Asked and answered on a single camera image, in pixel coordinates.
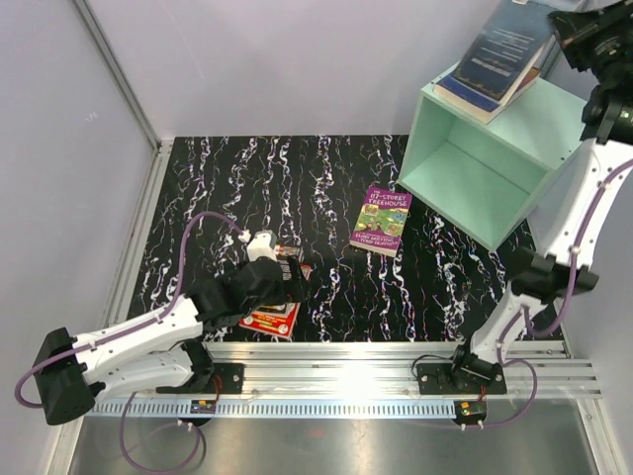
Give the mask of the black paperback book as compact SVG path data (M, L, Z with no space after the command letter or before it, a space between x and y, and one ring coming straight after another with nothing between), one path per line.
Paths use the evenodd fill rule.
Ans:
M301 247L277 243L274 250L285 282L297 280L299 278L298 271L302 272L305 280L310 278L312 268L304 263L304 253Z

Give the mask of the dark blue hardcover book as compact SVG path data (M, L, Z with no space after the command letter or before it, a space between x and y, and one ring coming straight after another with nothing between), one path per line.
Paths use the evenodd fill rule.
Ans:
M552 36L538 1L501 1L471 43L451 77L499 103L506 102Z

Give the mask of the purple Treehouse book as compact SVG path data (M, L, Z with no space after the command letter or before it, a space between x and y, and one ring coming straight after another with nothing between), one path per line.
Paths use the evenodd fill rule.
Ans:
M411 201L409 193L370 187L351 233L350 244L395 257L401 245Z

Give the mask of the blue orange paperback book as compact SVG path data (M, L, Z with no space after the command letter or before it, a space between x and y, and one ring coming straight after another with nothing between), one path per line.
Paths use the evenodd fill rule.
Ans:
M464 113L484 124L488 124L528 90L539 78L540 73L541 70L539 68L531 67L516 90L504 103L496 102L467 86L461 85L451 77L450 73L444 75L434 84L433 92Z

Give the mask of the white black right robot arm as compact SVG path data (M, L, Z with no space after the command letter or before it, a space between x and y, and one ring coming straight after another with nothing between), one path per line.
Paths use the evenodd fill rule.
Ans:
M556 205L542 246L523 248L509 267L506 290L487 321L458 345L447 380L460 393L503 380L508 345L521 333L544 337L533 319L557 299L570 304L598 280L590 268L602 225L632 169L632 4L548 16L569 66L597 80L582 111L580 157L565 198Z

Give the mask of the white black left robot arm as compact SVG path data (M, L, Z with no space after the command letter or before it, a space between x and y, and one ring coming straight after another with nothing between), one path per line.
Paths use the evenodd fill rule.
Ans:
M36 405L48 425L60 426L110 397L218 390L205 335L236 326L261 307L301 303L307 287L297 259L260 257L122 324L76 336L52 331L33 365Z

